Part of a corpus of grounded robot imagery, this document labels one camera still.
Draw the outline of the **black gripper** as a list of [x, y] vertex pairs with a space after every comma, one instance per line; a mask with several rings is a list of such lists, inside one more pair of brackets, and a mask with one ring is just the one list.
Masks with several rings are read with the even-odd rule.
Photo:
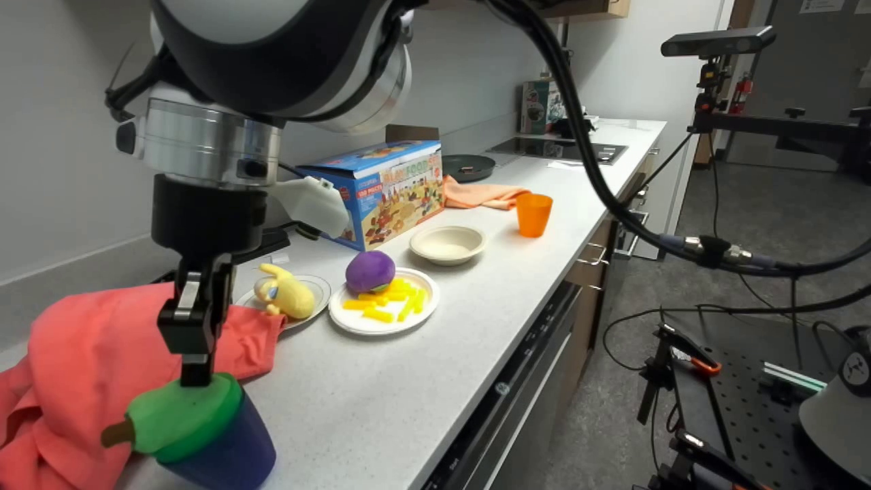
[[224, 317], [231, 304], [231, 260], [261, 248], [268, 195], [213, 189], [159, 176], [152, 184], [152, 241], [185, 271], [159, 314], [159, 329], [181, 358], [181, 384], [208, 387]]

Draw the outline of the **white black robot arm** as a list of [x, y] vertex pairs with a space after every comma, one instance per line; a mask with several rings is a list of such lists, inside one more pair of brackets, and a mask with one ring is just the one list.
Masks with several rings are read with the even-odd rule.
[[427, 0], [151, 0], [156, 57], [107, 93], [114, 144], [156, 170], [152, 241], [181, 256], [159, 329], [181, 382], [213, 382], [236, 255], [261, 246], [268, 204], [341, 237], [341, 195], [279, 176], [280, 129], [385, 125], [411, 84], [409, 37]]

